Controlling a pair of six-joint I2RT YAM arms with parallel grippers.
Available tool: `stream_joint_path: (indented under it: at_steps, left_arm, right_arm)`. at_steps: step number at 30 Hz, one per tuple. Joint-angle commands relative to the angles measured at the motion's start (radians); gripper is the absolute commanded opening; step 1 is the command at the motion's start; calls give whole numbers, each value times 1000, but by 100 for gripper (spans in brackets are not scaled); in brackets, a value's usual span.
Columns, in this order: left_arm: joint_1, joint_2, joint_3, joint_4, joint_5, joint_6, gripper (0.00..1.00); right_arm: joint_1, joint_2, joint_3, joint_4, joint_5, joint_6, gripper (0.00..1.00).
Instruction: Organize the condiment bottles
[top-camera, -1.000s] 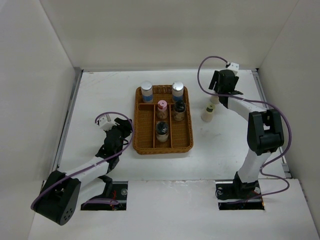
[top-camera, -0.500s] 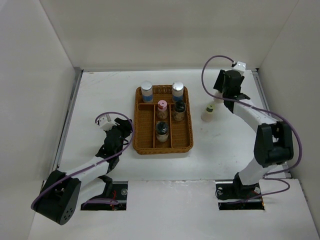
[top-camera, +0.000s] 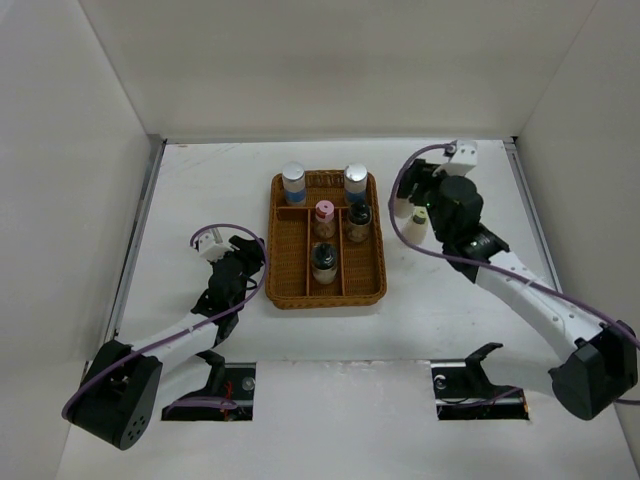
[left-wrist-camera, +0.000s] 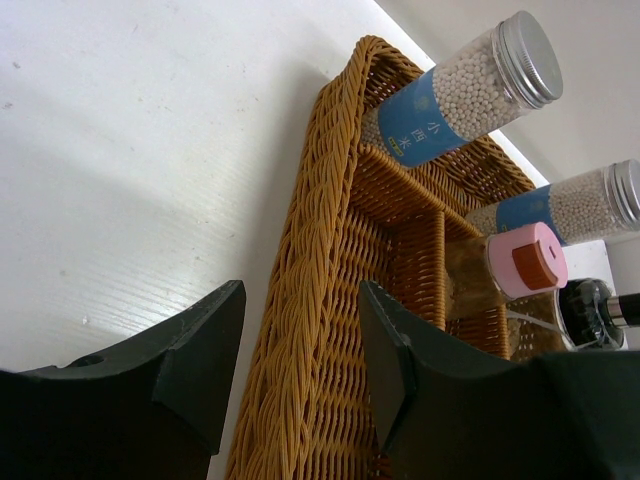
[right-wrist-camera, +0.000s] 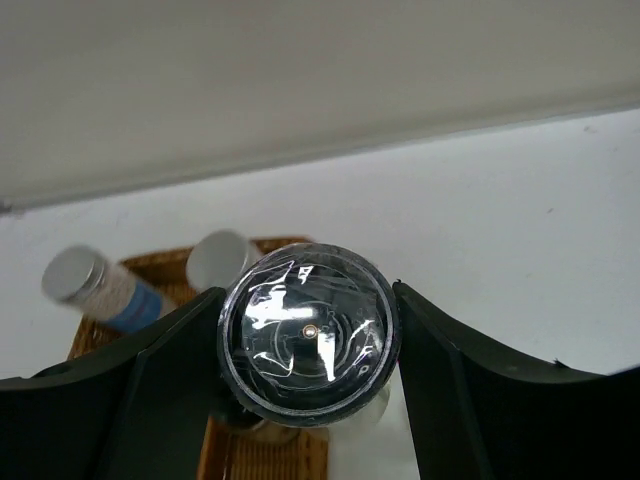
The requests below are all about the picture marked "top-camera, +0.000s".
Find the dark-lid glass spice jar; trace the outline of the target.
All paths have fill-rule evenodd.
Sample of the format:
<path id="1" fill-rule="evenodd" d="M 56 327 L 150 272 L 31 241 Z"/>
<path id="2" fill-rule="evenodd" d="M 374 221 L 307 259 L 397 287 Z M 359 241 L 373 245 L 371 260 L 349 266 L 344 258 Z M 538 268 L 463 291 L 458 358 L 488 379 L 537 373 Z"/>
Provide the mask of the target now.
<path id="1" fill-rule="evenodd" d="M 318 242 L 310 253 L 311 271 L 314 279 L 322 285 L 332 283 L 337 275 L 338 253 L 334 245 Z"/>

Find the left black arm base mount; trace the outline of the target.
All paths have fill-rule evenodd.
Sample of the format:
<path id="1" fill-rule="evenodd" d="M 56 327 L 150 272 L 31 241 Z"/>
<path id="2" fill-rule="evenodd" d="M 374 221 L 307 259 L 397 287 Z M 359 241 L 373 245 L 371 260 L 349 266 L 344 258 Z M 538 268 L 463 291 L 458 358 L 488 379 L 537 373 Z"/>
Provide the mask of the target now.
<path id="1" fill-rule="evenodd" d="M 252 421 L 256 389 L 255 363 L 227 363 L 213 351 L 198 355 L 207 365 L 204 385 L 192 388 L 161 410 L 162 421 Z"/>

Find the black-capped glass spice bottle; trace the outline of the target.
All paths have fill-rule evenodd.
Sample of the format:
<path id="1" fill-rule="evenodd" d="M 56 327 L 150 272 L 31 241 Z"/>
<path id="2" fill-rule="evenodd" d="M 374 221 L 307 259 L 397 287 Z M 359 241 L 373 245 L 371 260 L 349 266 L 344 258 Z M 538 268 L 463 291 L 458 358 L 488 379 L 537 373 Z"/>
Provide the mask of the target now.
<path id="1" fill-rule="evenodd" d="M 371 219 L 371 207 L 364 200 L 351 204 L 347 211 L 348 239 L 356 243 L 365 241 L 369 236 Z"/>

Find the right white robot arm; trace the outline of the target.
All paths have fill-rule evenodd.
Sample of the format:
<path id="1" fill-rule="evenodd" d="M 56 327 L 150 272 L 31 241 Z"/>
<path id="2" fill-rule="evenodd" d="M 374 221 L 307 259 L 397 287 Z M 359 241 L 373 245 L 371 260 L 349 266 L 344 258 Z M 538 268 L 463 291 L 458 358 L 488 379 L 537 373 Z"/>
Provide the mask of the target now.
<path id="1" fill-rule="evenodd" d="M 423 207 L 442 245 L 436 256 L 492 294 L 535 330 L 557 356 L 538 371 L 535 390 L 552 395 L 573 416 L 592 420 L 639 380 L 633 329 L 552 289 L 509 245 L 481 223 L 484 200 L 454 163 L 408 160 L 397 174 L 389 215 L 405 200 Z"/>

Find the pink-capped spice bottle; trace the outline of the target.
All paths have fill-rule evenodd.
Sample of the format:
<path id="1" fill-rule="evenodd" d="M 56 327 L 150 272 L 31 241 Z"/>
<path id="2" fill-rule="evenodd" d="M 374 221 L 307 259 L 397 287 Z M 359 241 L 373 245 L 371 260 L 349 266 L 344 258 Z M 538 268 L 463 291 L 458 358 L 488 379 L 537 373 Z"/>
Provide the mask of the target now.
<path id="1" fill-rule="evenodd" d="M 321 200 L 315 206 L 314 232 L 320 239 L 330 239 L 335 235 L 335 206 L 329 200 Z"/>

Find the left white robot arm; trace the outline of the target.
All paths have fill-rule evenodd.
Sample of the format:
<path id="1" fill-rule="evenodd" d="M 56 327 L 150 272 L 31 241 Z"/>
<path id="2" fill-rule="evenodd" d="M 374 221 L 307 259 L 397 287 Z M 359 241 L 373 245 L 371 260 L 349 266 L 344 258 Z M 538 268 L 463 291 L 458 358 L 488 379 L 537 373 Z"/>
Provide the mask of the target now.
<path id="1" fill-rule="evenodd" d="M 117 340 L 96 354 L 62 418 L 110 443 L 131 448 L 151 418 L 161 378 L 184 362 L 206 359 L 238 323 L 238 312 L 262 287 L 253 276 L 268 269 L 264 241 L 229 239 L 231 248 L 210 262 L 208 286 L 183 320 L 136 345 Z"/>

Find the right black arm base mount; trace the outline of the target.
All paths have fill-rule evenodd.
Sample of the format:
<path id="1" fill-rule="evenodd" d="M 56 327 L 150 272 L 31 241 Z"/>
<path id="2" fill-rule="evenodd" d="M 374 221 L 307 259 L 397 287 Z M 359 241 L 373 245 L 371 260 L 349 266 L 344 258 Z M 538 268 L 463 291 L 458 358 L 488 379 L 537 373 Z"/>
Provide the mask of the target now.
<path id="1" fill-rule="evenodd" d="M 430 363 L 440 421 L 529 420 L 524 391 L 490 381 L 482 362 L 503 345 L 489 342 L 463 359 Z"/>

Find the yellow-capped white bottle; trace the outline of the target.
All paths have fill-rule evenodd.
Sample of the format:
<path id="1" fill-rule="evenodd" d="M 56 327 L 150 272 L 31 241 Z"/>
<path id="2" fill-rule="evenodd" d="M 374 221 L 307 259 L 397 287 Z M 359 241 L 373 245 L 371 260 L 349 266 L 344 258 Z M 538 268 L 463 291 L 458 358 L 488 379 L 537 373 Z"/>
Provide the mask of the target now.
<path id="1" fill-rule="evenodd" d="M 413 209 L 402 234 L 404 238 L 413 245 L 421 246 L 428 232 L 429 216 L 425 207 L 417 206 Z"/>

